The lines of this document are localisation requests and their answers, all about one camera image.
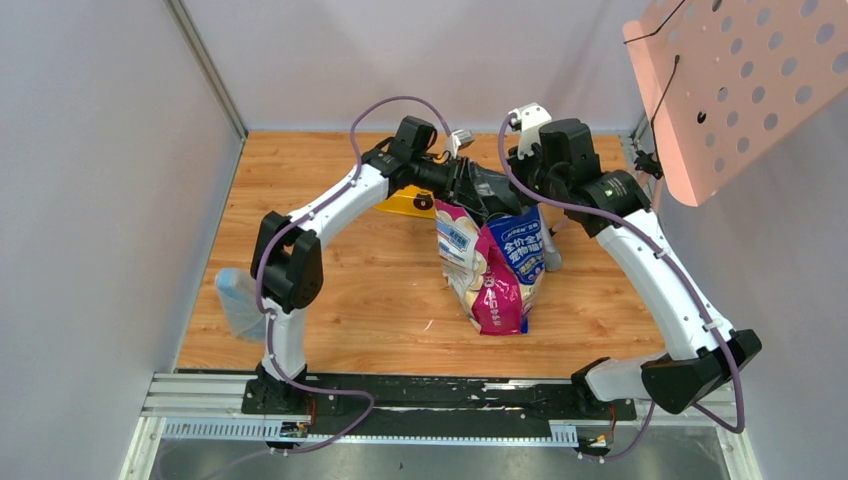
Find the pink pegboard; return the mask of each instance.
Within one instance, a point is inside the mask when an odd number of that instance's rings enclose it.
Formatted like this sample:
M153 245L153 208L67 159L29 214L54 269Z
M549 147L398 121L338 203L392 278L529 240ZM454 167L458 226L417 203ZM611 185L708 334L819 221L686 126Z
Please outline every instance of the pink pegboard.
M652 0L625 39L678 4ZM848 0L687 0L627 47L649 116L680 55L655 129L669 191L696 206L848 90Z

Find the gray floor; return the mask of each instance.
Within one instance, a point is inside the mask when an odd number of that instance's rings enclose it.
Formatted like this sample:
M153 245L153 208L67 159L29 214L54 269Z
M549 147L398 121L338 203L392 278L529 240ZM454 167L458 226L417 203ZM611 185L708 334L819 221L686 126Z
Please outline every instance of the gray floor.
M626 447L635 429L616 429ZM160 447L163 480L200 479L263 443L169 440ZM151 476L156 479L156 472ZM654 427L626 459L595 465L571 449L331 445L294 455L262 456L221 472L215 479L729 479L715 429Z

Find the wooden tabletop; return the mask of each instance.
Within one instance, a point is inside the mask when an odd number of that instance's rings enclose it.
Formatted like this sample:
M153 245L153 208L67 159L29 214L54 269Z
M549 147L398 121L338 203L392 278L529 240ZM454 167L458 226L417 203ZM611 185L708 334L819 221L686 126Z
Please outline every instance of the wooden tabletop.
M358 139L364 151L385 136ZM604 169L624 168L618 137L596 137L595 147ZM495 135L478 135L463 153L500 170L496 148ZM249 268L262 217L309 203L350 170L352 157L345 133L250 134L179 366L255 368L263 346L230 334L215 274ZM550 225L563 218L556 209L543 211ZM324 252L324 288L307 318L309 369L567 377L599 357L662 350L650 314L606 252L573 223L554 241L564 267L543 279L529 334L486 337L465 318L442 277L434 220L366 212Z

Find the white wall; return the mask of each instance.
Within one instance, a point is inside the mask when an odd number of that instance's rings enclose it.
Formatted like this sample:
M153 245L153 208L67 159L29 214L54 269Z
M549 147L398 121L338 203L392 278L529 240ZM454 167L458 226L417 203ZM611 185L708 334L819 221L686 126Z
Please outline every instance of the white wall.
M453 128L496 131L539 102L594 130L642 111L622 25L646 0L186 0L250 129L347 129L369 105L409 94ZM365 129L397 127L409 105Z
M848 415L848 95L697 209L666 195L689 271L763 351L743 372L769 480L844 478Z
M3 2L0 477L117 476L238 148L163 2Z

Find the black wire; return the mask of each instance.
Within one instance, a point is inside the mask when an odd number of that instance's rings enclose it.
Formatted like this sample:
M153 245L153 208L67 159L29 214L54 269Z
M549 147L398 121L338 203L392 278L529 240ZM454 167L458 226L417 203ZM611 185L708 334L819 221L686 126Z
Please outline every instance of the black wire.
M654 155L657 157L657 162L660 161L660 146L657 144L657 131L654 129L654 120L657 119L657 114L660 113L660 107L665 101L665 96L668 94L668 89L671 88L671 81L674 80L674 76L677 75L677 65L680 63L680 55L674 56L674 68L671 70L671 75L668 77L668 83L665 85L665 90L663 90L663 94L660 97L660 101L657 103L657 108L654 109L654 114L651 115L651 135L654 138Z
M630 42L635 42L636 40L642 40L642 39L645 39L645 38L648 38L648 37L653 37L654 35L660 33L660 30L662 30L662 28L665 26L665 24L668 23L669 20L671 20L671 17L673 17L674 14L677 13L678 10L680 10L680 7L682 7L684 3L686 3L686 0L680 0L680 3L678 3L677 6L674 7L674 10L671 11L671 13L668 15L668 17L666 17L666 19L663 21L663 23L660 24L660 26L657 27L656 30L654 30L653 32L651 32L647 35L642 35L641 37L636 37L636 38L631 38L630 40L625 40L624 44L627 45Z

